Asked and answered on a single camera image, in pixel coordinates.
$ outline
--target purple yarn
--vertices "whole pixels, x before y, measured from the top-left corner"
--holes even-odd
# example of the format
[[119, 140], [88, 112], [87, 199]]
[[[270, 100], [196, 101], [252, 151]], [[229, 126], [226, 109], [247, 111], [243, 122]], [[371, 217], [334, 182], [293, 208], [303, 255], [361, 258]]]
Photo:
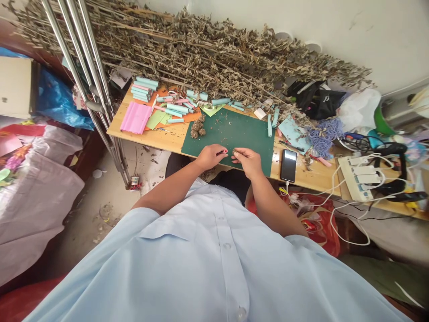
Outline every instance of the purple yarn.
[[307, 130], [316, 156], [324, 159], [331, 158], [329, 150], [332, 147], [332, 141], [344, 134], [343, 124], [339, 118], [321, 120], [316, 129]]

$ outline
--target shirt button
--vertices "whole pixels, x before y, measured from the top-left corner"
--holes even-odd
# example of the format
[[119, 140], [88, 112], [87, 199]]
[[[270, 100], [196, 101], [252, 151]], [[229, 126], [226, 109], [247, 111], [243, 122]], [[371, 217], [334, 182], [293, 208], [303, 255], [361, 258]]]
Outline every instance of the shirt button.
[[243, 322], [247, 317], [247, 312], [245, 308], [239, 308], [238, 309], [238, 314], [237, 314], [237, 321], [238, 322]]

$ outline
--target blue plastic bag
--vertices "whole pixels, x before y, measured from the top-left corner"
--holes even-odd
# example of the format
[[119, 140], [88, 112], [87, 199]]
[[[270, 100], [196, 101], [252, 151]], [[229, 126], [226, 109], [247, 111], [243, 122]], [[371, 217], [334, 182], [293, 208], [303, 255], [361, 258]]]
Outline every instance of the blue plastic bag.
[[[0, 47], [0, 56], [29, 58]], [[55, 75], [41, 67], [39, 77], [39, 97], [36, 111], [55, 121], [72, 127], [94, 130], [94, 123], [90, 117], [85, 116], [87, 111], [77, 110], [73, 102], [72, 91]]]

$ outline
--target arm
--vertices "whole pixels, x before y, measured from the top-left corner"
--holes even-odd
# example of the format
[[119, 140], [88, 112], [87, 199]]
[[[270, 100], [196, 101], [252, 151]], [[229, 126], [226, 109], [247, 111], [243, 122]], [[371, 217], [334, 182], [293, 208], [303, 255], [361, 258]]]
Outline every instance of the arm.
[[247, 148], [235, 148], [234, 163], [241, 163], [246, 176], [250, 179], [255, 197], [258, 216], [264, 224], [283, 237], [308, 234], [290, 210], [289, 206], [277, 195], [261, 168], [261, 157]]
[[228, 150], [219, 144], [206, 146], [195, 161], [166, 178], [141, 197], [131, 209], [150, 208], [162, 216], [182, 202], [195, 179], [227, 157], [227, 152]]

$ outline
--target smartphone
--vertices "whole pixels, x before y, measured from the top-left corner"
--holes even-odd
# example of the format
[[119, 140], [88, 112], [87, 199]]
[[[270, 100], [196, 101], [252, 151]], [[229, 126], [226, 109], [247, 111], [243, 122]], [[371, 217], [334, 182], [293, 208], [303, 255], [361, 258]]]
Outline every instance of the smartphone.
[[280, 179], [295, 182], [296, 171], [296, 152], [290, 150], [283, 150], [282, 170], [280, 172]]

